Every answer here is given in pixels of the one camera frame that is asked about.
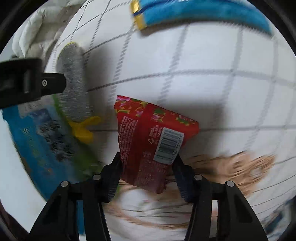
black bracket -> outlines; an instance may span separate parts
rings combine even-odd
[[[0,63],[0,109],[62,93],[65,88],[65,76],[43,73],[41,59],[13,59]]]
[[[212,200],[218,202],[216,240],[268,241],[256,214],[233,181],[210,182],[196,175],[179,155],[172,168],[182,198],[193,203],[185,241],[210,240]]]
[[[268,241],[247,200],[232,181],[213,183],[196,175],[178,155],[173,171],[181,196],[193,203],[185,241],[209,241],[212,200],[218,200],[218,226],[215,240]],[[83,200],[87,241],[111,241],[102,203],[114,197],[122,173],[120,153],[100,174],[85,182],[63,181],[37,218],[26,241],[79,241],[76,224],[77,200]]]

white fabric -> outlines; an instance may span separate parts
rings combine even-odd
[[[74,14],[86,0],[50,0],[16,31],[12,50],[19,58],[47,61],[51,50]]]

red snack bag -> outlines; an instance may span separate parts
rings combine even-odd
[[[121,179],[162,193],[180,147],[198,133],[198,122],[145,101],[117,96]]]

blue plush toy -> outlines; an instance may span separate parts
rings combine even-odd
[[[132,0],[140,30],[174,20],[234,22],[271,34],[267,18],[254,6],[235,0]]]

barcode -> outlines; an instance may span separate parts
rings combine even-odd
[[[163,128],[153,160],[171,165],[183,142],[184,133]]]

